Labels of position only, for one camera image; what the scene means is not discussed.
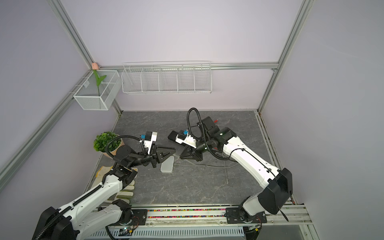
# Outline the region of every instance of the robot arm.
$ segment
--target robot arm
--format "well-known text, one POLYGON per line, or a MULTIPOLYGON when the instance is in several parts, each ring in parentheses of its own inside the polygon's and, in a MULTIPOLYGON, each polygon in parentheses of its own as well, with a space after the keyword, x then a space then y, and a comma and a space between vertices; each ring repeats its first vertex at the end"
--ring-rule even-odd
MULTIPOLYGON (((188 116, 191 111, 196 111, 199 119, 201 119, 199 111, 195 108, 191 108, 188 111, 188 116)), ((202 153, 206 151, 210 151, 211 154, 221 160, 228 160, 229 157, 233 158, 243 166, 263 188, 262 192, 246 198, 240 204, 238 210, 239 219, 244 222, 249 222, 257 213, 263 211, 277 214, 292 195, 291 172, 286 168, 280 170, 269 164, 247 147, 231 129, 225 127, 220 130, 210 117, 199 121, 197 125, 202 132, 201 139, 194 138, 190 126, 188 126, 188 130, 181 130, 178 133, 172 131, 168 136, 168 139, 185 145, 180 158, 202 161, 202 153), (213 148, 217 148, 219 152, 229 157, 224 158, 217 156, 213 152, 213 148)))
MULTIPOLYGON (((143 136, 142 139, 129 136, 140 141, 142 151, 137 153, 128 145, 121 146, 116 156, 112 155, 116 164, 104 175, 99 185, 58 209, 53 207, 46 209, 40 216, 32 239, 82 240, 116 222, 122 225, 131 224, 133 219, 131 205, 121 199, 92 215, 89 214, 110 196, 132 182, 137 172, 131 167, 146 166, 149 163, 156 167, 156 164, 162 163, 175 153, 174 148, 155 146, 153 142, 156 140, 156 132, 147 132, 143 136)), ((113 138, 110 143, 124 137, 127 135, 113 138)))

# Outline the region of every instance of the red wire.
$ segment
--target red wire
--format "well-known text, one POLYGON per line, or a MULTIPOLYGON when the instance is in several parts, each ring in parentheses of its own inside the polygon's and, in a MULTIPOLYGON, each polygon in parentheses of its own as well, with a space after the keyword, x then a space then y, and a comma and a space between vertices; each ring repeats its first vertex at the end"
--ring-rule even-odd
POLYGON ((260 220, 260 218, 259 218, 259 216, 258 215, 256 215, 256 217, 259 219, 259 221, 260 221, 260 228, 262 227, 262 221, 260 220))
POLYGON ((135 229, 139 226, 139 223, 140 223, 140 219, 139 219, 138 217, 136 217, 136 216, 134 216, 134 217, 137 218, 137 225, 136 225, 135 228, 132 229, 132 230, 135 230, 135 229))

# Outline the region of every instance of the black mount bracket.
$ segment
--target black mount bracket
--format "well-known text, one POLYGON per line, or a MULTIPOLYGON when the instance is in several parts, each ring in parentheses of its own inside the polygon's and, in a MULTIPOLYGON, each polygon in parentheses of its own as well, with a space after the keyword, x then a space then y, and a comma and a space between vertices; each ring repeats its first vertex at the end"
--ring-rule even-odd
MULTIPOLYGON (((137 218, 135 218, 135 217, 139 218, 139 226, 145 225, 145 222, 147 220, 148 210, 147 209, 132 209, 132 212, 133 212, 132 221, 128 225, 133 225, 133 226, 137 225, 137 218)), ((110 226, 120 226, 121 227, 121 225, 119 223, 114 223, 114 224, 111 224, 110 226)))
MULTIPOLYGON (((256 214, 262 223, 266 223, 266 216, 265 212, 259 212, 256 214)), ((260 223, 259 219, 254 216, 253 220, 251 223, 260 223)), ((227 218, 227 223, 244 223, 243 221, 240 220, 240 214, 239 214, 239 208, 238 207, 227 207, 225 209, 225 217, 227 218)))
POLYGON ((190 159, 201 162, 203 161, 203 154, 195 151, 193 147, 186 145, 183 152, 180 154, 180 159, 190 159))

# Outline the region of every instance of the gray marble surface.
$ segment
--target gray marble surface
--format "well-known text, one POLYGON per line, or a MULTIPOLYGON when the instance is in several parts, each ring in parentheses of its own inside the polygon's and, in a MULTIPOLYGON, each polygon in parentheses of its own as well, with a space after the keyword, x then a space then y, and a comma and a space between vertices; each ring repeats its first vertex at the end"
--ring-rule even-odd
MULTIPOLYGON (((216 124, 220 128, 229 127, 249 148, 270 162, 253 111, 202 111, 200 115, 202 118, 210 116, 212 120, 218 120, 216 124)), ((178 132, 187 128, 186 116, 186 111, 123 112, 114 130, 116 134, 140 136, 146 131, 154 131, 158 132, 156 145, 176 148, 172 173, 162 173, 160 164, 157 168, 151 165, 138 167, 132 204, 239 204, 262 190, 240 164, 225 169, 178 165, 190 164, 179 158, 184 147, 167 137, 172 130, 178 132)), ((191 125, 198 122, 194 112, 191 113, 190 122, 191 125)), ((198 127, 193 127, 192 132, 200 135, 198 127)), ((140 149, 135 140, 124 139, 124 142, 137 151, 140 149)), ((193 163, 213 166, 236 164, 218 160, 208 152, 203 154, 203 158, 202 162, 193 160, 193 163)), ((97 169, 112 165, 113 161, 103 156, 97 169)))

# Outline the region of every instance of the wire shelf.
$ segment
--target wire shelf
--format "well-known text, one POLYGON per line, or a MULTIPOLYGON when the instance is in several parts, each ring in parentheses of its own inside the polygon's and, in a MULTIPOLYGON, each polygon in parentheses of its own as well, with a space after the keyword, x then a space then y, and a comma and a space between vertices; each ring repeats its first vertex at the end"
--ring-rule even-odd
POLYGON ((107 75, 100 83, 92 73, 85 79, 74 94, 74 98, 84 110, 108 110, 121 88, 119 73, 116 70, 97 70, 99 76, 107 75))
POLYGON ((210 62, 123 63, 122 90, 126 94, 211 93, 210 62))

